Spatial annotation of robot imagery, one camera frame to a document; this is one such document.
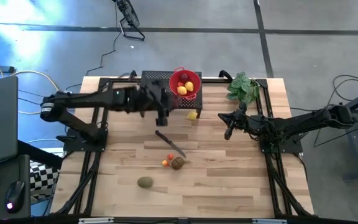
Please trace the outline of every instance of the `yellow lemon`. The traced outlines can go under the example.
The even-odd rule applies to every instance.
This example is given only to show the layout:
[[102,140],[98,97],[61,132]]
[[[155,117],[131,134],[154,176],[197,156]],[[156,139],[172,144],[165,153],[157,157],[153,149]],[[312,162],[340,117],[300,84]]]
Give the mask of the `yellow lemon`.
[[179,93],[179,95],[186,95],[187,94],[187,89],[186,89],[186,87],[184,87],[184,86],[179,86],[178,87],[178,93]]
[[195,119],[197,119],[197,113],[194,112],[194,111],[191,111],[191,112],[187,115],[186,119],[189,119],[189,120],[192,120],[192,121],[195,120]]
[[193,91],[194,90],[194,85],[192,82],[186,82],[185,87],[188,91]]

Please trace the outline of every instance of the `knife handle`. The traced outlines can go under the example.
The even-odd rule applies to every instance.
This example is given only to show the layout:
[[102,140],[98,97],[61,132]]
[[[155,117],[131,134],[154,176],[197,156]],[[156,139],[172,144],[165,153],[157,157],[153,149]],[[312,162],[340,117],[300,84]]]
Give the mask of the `knife handle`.
[[156,130],[155,134],[158,135],[160,138],[162,138],[166,143],[171,144],[172,141],[170,141],[165,135],[161,134],[160,131]]

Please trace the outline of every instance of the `butcher block tabletop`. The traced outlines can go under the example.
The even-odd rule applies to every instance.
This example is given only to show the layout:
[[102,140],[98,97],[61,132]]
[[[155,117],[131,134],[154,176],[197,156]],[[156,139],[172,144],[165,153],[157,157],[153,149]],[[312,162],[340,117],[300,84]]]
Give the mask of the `butcher block tabletop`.
[[[84,77],[81,93],[96,91],[99,79]],[[274,116],[291,117],[283,79],[268,78],[267,83]],[[113,88],[129,85],[135,84],[115,83]],[[170,113],[168,126],[156,127],[156,111],[146,112],[143,119],[139,113],[110,111],[108,143],[101,157],[91,215],[274,217],[265,157],[258,142],[238,130],[233,131],[230,141],[224,139],[226,125],[217,114],[233,112],[239,104],[226,99],[227,85],[203,84],[203,110],[196,121],[186,119],[192,110],[175,110]],[[263,92],[260,93],[264,106]],[[248,106],[246,113],[257,114],[255,102]],[[75,110],[75,115],[87,123],[91,122],[92,114],[93,109]],[[156,136],[155,130],[186,154],[186,163],[180,170],[162,167],[167,154],[179,154]],[[301,162],[292,154],[282,157],[288,188],[302,206],[313,213]],[[83,158],[84,152],[74,152],[63,161],[51,212],[61,208],[78,186]],[[153,178],[153,186],[140,188],[137,185],[140,177]],[[284,212],[281,191],[277,192]],[[88,187],[81,211],[87,196]]]

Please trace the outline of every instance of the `orange fruit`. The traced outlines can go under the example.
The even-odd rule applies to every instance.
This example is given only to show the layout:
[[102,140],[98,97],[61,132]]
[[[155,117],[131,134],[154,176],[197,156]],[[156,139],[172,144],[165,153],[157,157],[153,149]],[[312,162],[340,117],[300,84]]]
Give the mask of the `orange fruit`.
[[168,167],[168,166],[169,166],[169,163],[168,163],[168,161],[163,160],[163,161],[161,162],[161,165],[162,165],[163,167]]

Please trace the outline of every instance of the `checkered mat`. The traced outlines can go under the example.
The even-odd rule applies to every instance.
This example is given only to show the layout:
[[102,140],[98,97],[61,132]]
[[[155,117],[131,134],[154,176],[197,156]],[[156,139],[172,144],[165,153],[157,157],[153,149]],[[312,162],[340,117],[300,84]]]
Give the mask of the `checkered mat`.
[[35,199],[47,198],[52,193],[52,185],[60,170],[30,162],[30,193]]

